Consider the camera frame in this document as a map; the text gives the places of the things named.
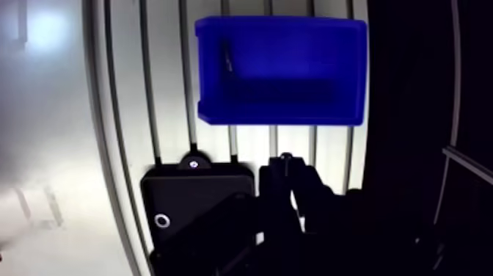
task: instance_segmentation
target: white surface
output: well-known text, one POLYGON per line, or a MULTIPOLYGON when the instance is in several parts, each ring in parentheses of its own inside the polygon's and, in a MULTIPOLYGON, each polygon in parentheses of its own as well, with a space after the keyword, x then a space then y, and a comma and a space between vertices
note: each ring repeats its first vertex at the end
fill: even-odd
MULTIPOLYGON (((16 28, 17 4, 0 3, 2 27, 16 28)), ((80 1, 28 1, 27 43, 0 40, 0 275, 131 274, 99 164, 81 30, 80 1)))

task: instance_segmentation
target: black strip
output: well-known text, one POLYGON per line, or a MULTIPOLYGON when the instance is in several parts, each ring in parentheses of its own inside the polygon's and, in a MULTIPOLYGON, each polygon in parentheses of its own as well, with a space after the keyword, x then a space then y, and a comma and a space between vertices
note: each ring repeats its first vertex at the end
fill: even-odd
POLYGON ((147 116, 149 117, 150 138, 153 143, 154 162, 161 164, 158 129, 156 125, 156 109, 154 107, 153 80, 150 72, 149 31, 147 27, 147 0, 139 1, 140 42, 142 49, 142 67, 144 69, 145 96, 147 100, 147 116))

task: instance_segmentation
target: metal bar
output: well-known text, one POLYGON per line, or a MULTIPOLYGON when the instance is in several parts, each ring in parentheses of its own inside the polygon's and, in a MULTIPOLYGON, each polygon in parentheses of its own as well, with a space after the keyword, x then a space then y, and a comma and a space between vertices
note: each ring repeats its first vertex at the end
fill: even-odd
POLYGON ((308 16, 315 16, 315 0, 307 0, 308 16))
MULTIPOLYGON (((153 271, 151 269, 149 258, 147 258, 149 256, 149 251, 147 250, 147 247, 145 244, 144 232, 142 231, 142 223, 140 221, 139 212, 137 210, 137 203, 135 200, 134 188, 132 186, 130 171, 128 169, 128 159, 127 159, 127 154, 125 152, 125 142, 123 140, 122 123, 121 123, 121 119, 120 119, 121 118, 121 116, 120 116, 120 105, 118 104, 117 81, 116 81, 115 69, 114 69, 113 30, 112 30, 112 0, 104 0, 104 37, 106 40, 106 62, 108 64, 109 91, 110 91, 111 100, 112 100, 113 120, 114 120, 115 132, 116 132, 116 136, 117 136, 118 152, 120 154, 120 161, 122 162, 123 176, 125 179, 125 186, 126 186, 127 193, 128 193, 128 199, 130 200, 131 211, 132 211, 132 215, 134 216, 134 223, 135 223, 135 226, 137 228, 137 234, 139 235, 139 241, 140 241, 140 244, 142 247, 142 252, 146 256, 147 267, 148 267, 149 271, 153 271)), ((161 163, 161 160, 158 160, 158 157, 156 156, 156 164, 160 164, 160 163, 161 163)))
MULTIPOLYGON (((315 16, 315 0, 307 0, 307 13, 308 16, 315 16)), ((310 126, 309 131, 309 150, 308 150, 308 162, 310 165, 315 166, 317 162, 317 126, 310 126)))
POLYGON ((460 165, 462 165, 462 167, 465 167, 466 169, 470 170, 471 173, 474 173, 475 175, 479 176, 480 178, 482 178, 486 182, 493 185, 493 172, 490 169, 488 169, 488 168, 484 167, 482 164, 479 164, 476 161, 472 160, 469 156, 466 156, 465 154, 460 153, 454 147, 448 146, 448 147, 444 148, 442 152, 448 158, 459 163, 460 165))
POLYGON ((277 126, 269 126, 269 155, 270 157, 277 157, 277 126))
POLYGON ((117 225, 120 241, 122 242, 128 265, 132 275, 141 276, 136 256, 132 250, 130 236, 125 227, 125 219, 118 200, 117 187, 112 173, 112 165, 109 158, 105 125, 103 122, 103 110, 100 100, 100 78, 102 70, 98 67, 97 55, 101 52, 98 39, 98 14, 95 0, 82 0, 82 26, 84 34, 84 59, 86 65, 87 86, 89 89, 92 123, 95 128, 98 151, 101 159, 103 177, 108 191, 109 202, 112 207, 114 221, 117 225))
POLYGON ((438 197, 438 205, 435 211, 435 218, 433 219, 433 223, 438 223, 438 218, 440 216, 440 209, 442 208, 443 195, 445 194, 445 184, 447 183, 447 175, 448 175, 448 166, 450 164, 450 158, 445 158, 445 167, 443 169, 443 178, 442 178, 442 186, 440 187, 440 195, 438 197))
POLYGON ((461 83, 462 83, 462 57, 461 57, 461 27, 459 24, 458 0, 452 0, 452 22, 453 22, 453 55, 454 55, 454 84, 453 84, 453 116, 452 134, 450 144, 457 146, 459 135, 459 115, 461 112, 461 83))
POLYGON ((353 140, 354 140, 354 127, 348 127, 348 136, 346 138, 346 163, 344 165, 344 182, 343 182, 343 195, 349 190, 349 181, 351 178, 351 164, 353 162, 353 140))
MULTIPOLYGON (((272 6, 272 0, 264 0, 263 2, 264 15, 273 15, 274 8, 272 6)), ((269 126, 269 155, 270 157, 277 157, 277 126, 269 126)))
POLYGON ((272 7, 272 0, 263 1, 263 11, 265 15, 273 15, 274 8, 272 7))
POLYGON ((310 126, 309 131, 310 149, 308 162, 310 165, 315 166, 317 162, 317 126, 310 126))
MULTIPOLYGON (((452 8, 452 27, 453 27, 453 55, 454 55, 454 83, 453 83, 453 113, 452 113, 452 131, 450 134, 450 144, 457 146, 457 136, 459 135, 459 119, 461 111, 461 83, 462 83, 462 56, 461 56, 461 27, 459 18, 458 0, 451 0, 452 8)), ((435 211, 434 224, 438 222, 440 209, 442 208, 443 194, 447 183, 449 158, 445 159, 443 172, 442 187, 438 199, 437 209, 435 211)))
MULTIPOLYGON (((353 0, 346 0, 347 13, 349 19, 354 19, 354 3, 353 0)), ((346 137, 346 163, 344 165, 344 182, 343 195, 349 190, 349 181, 351 180, 351 166, 353 162, 353 143, 354 143, 354 127, 348 127, 346 137)))
POLYGON ((197 132, 195 126, 194 115, 194 96, 191 90, 191 71, 190 71, 190 53, 189 53, 189 24, 187 18, 186 0, 180 0, 179 2, 179 14, 180 14, 180 47, 181 47, 181 60, 183 69, 183 88, 185 90, 185 103, 186 103, 186 119, 189 124, 189 139, 190 148, 192 150, 197 149, 197 132))
MULTIPOLYGON (((230 15, 230 1, 229 0, 221 0, 221 15, 226 16, 230 15)), ((227 132, 230 141, 230 156, 231 162, 238 162, 238 136, 236 131, 236 126, 228 126, 227 132)))
POLYGON ((145 96, 147 100, 147 116, 149 117, 150 138, 153 143, 154 159, 161 164, 161 148, 159 147, 156 109, 154 107, 153 80, 150 72, 149 31, 147 27, 147 0, 139 0, 140 43, 142 49, 142 67, 144 68, 145 96))
POLYGON ((346 0, 346 6, 348 8, 348 18, 354 19, 354 2, 353 2, 353 0, 346 0))

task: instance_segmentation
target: black device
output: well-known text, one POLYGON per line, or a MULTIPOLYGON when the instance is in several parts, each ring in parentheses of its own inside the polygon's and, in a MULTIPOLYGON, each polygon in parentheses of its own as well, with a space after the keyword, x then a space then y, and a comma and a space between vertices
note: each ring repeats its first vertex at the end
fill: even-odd
MULTIPOLYGON (((151 171, 142 182, 146 211, 179 208, 179 204, 164 205, 172 190, 160 189, 159 178, 153 176, 157 172, 151 171), (160 197, 160 192, 166 192, 167 197, 160 197)), ((241 183, 233 185, 239 188, 241 183)), ((195 210, 201 215, 187 217, 173 232, 151 226, 155 250, 150 261, 156 276, 432 272, 439 248, 432 232, 415 230, 405 219, 379 217, 362 191, 335 195, 324 186, 315 168, 305 165, 301 158, 289 153, 271 158, 268 166, 260 168, 259 188, 258 197, 230 190, 223 200, 208 202, 207 211, 195 210), (298 210, 291 205, 291 192, 298 210), (299 216, 306 220, 305 231, 299 216), (264 233, 265 240, 255 245, 257 233, 264 233)), ((180 215, 183 211, 172 212, 180 215)))
POLYGON ((212 163, 193 150, 179 164, 156 165, 141 181, 155 247, 231 195, 254 194, 253 173, 239 163, 212 163))

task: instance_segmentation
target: vertical slat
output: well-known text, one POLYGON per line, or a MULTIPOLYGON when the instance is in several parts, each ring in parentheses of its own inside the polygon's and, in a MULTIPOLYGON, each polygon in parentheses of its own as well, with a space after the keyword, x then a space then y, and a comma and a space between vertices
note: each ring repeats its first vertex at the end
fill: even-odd
MULTIPOLYGON (((454 83, 453 83, 453 114, 452 114, 452 133, 450 134, 450 145, 453 147, 457 144, 459 135, 459 118, 461 113, 461 83, 462 83, 462 55, 461 55, 461 26, 459 16, 458 0, 450 1, 452 9, 452 26, 453 26, 453 55, 454 55, 454 83)), ((438 223, 440 209, 442 208, 443 195, 447 184, 448 168, 450 157, 447 156, 443 168, 442 186, 435 211, 434 224, 438 223)))
MULTIPOLYGON (((366 0, 352 0, 354 19, 363 20, 368 24, 368 6, 366 0)), ((349 189, 361 189, 363 173, 365 170, 366 139, 368 136, 368 112, 370 106, 370 55, 367 59, 366 91, 365 91, 365 116, 363 124, 354 127, 353 150, 351 157, 351 177, 349 189)))
MULTIPOLYGON (((132 274, 149 275, 145 261, 146 256, 140 250, 141 242, 138 238, 132 211, 128 204, 128 194, 124 192, 125 179, 123 165, 121 164, 119 155, 119 148, 124 145, 119 145, 115 133, 116 126, 113 118, 112 100, 106 86, 108 79, 106 75, 106 51, 103 49, 102 42, 104 41, 103 31, 101 30, 103 24, 98 23, 98 19, 103 17, 102 1, 84 0, 82 6, 84 13, 84 50, 92 119, 95 125, 98 149, 100 151, 109 199, 112 203, 115 221, 132 274)), ((144 115, 146 114, 145 109, 140 109, 139 111, 143 111, 144 115)), ((149 150, 150 158, 152 158, 150 148, 147 149, 149 150)))
POLYGON ((150 72, 149 31, 147 27, 147 0, 139 1, 140 48, 142 52, 142 68, 144 74, 145 98, 147 116, 150 127, 150 138, 153 144, 153 154, 156 164, 161 163, 161 148, 159 147, 158 128, 156 125, 156 108, 154 107, 153 79, 150 72))
MULTIPOLYGON (((263 15, 264 0, 230 0, 231 15, 263 15)), ((269 162, 269 127, 238 126, 238 159, 249 164, 255 174, 258 192, 258 170, 269 162)))
MULTIPOLYGON (((307 0, 273 0, 274 15, 307 15, 307 0)), ((278 151, 292 153, 310 160, 310 134, 308 126, 278 126, 278 151)))
MULTIPOLYGON (((221 15, 231 15, 230 0, 221 0, 221 15)), ((230 141, 231 162, 238 162, 238 129, 236 126, 228 126, 227 132, 230 141)))
MULTIPOLYGON (((123 176, 125 179, 125 185, 126 185, 126 190, 128 192, 128 199, 130 203, 130 208, 132 211, 132 215, 134 217, 133 223, 135 223, 136 230, 137 230, 137 235, 139 237, 140 245, 142 252, 144 253, 145 256, 149 255, 149 250, 146 245, 145 241, 145 235, 144 235, 144 229, 142 227, 141 221, 145 220, 144 217, 142 217, 143 213, 139 213, 137 204, 136 204, 136 195, 134 188, 132 187, 132 182, 131 182, 131 177, 130 177, 130 172, 128 169, 128 159, 127 159, 127 154, 125 151, 125 143, 123 141, 123 132, 122 132, 122 123, 120 120, 120 105, 118 103, 118 94, 117 94, 117 83, 116 83, 116 78, 115 78, 115 69, 114 69, 114 53, 113 53, 113 34, 112 34, 112 5, 111 5, 111 0, 105 0, 104 1, 104 34, 105 34, 105 41, 106 41, 106 62, 107 62, 107 68, 108 68, 108 80, 109 80, 109 92, 112 100, 112 108, 113 108, 113 119, 114 119, 114 128, 115 128, 115 134, 117 137, 117 143, 118 143, 118 149, 119 149, 119 154, 120 154, 120 162, 122 165, 123 169, 123 176)), ((141 13, 141 20, 144 19, 145 21, 147 20, 147 16, 142 16, 141 13)), ((145 57, 143 60, 143 65, 144 65, 144 75, 145 75, 145 83, 146 83, 146 94, 147 94, 147 108, 148 108, 148 114, 150 116, 150 129, 151 129, 151 138, 153 139, 153 150, 154 150, 154 157, 155 160, 158 162, 161 162, 159 158, 159 145, 157 142, 157 133, 156 133, 156 128, 155 128, 155 118, 152 117, 153 115, 153 101, 152 101, 152 89, 149 88, 151 85, 150 83, 150 68, 148 67, 148 62, 149 62, 149 56, 147 54, 147 47, 145 45, 147 44, 147 30, 143 30, 145 35, 142 36, 142 39, 145 40, 142 42, 142 53, 143 56, 145 57)), ((147 261, 147 269, 150 271, 150 263, 147 261)))
POLYGON ((140 179, 154 164, 153 145, 150 135, 147 99, 145 95, 142 46, 139 31, 139 2, 113 1, 113 51, 115 79, 123 143, 127 153, 130 185, 135 195, 135 206, 140 218, 147 251, 153 249, 152 239, 145 216, 140 179))
POLYGON ((148 0, 154 106, 161 159, 177 163, 190 148, 180 54, 178 1, 148 0))
POLYGON ((193 91, 194 116, 197 127, 197 145, 213 161, 229 161, 230 149, 228 147, 227 126, 210 126, 197 117, 197 102, 200 98, 200 80, 195 21, 209 15, 220 15, 221 0, 188 0, 186 6, 189 31, 191 88, 193 91))

